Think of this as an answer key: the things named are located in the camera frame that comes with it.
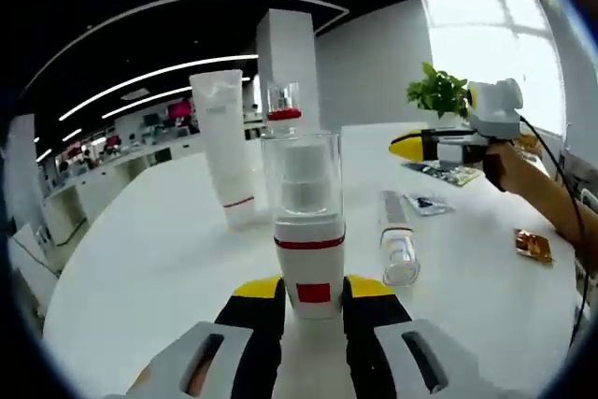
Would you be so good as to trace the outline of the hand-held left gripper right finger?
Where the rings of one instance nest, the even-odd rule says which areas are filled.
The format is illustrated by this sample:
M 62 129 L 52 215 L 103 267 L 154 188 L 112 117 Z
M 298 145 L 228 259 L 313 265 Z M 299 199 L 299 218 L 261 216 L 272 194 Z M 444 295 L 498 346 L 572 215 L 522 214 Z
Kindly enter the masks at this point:
M 427 320 L 413 320 L 382 282 L 347 275 L 346 357 L 358 398 L 471 398 L 475 357 Z

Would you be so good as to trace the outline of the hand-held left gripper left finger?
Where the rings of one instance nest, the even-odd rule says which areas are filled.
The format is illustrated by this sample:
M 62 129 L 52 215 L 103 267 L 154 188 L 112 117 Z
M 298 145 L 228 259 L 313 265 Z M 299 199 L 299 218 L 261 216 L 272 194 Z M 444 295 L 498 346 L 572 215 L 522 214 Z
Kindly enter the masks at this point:
M 270 398 L 284 321 L 282 277 L 242 284 L 213 322 L 196 323 L 151 359 L 152 398 Z

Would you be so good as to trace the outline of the person's right hand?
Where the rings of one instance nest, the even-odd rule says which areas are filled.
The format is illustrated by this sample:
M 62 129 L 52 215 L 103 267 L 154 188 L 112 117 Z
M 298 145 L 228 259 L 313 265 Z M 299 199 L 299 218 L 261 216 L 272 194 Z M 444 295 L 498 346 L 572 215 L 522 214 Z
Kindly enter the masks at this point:
M 487 180 L 501 192 L 520 193 L 526 162 L 508 141 L 491 143 L 482 161 Z

